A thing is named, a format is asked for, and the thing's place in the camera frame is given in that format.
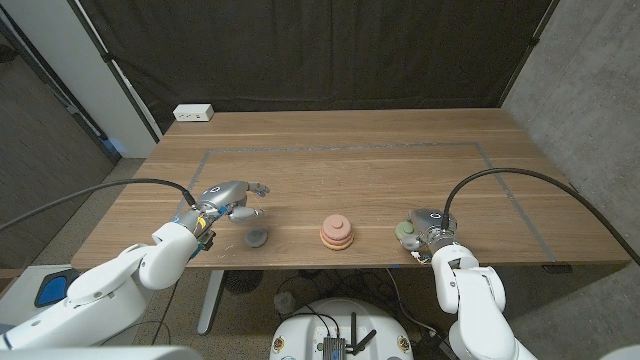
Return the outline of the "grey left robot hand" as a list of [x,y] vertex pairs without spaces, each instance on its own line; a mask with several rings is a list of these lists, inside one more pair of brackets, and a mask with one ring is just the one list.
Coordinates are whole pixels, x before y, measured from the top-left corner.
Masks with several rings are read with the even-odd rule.
[[175,223],[199,237],[224,216],[235,223],[263,218],[265,212],[262,209],[247,206],[248,194],[265,197],[269,192],[270,188],[259,182],[224,182],[205,190],[196,200],[196,204],[178,217]]

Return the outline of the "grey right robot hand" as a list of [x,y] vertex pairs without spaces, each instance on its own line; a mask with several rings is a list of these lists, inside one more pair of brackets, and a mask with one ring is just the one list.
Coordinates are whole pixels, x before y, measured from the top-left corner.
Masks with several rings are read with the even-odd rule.
[[409,232],[401,235],[400,244],[409,251],[427,249],[431,254],[445,246],[453,245],[457,223],[453,216],[432,208],[410,210],[406,219]]

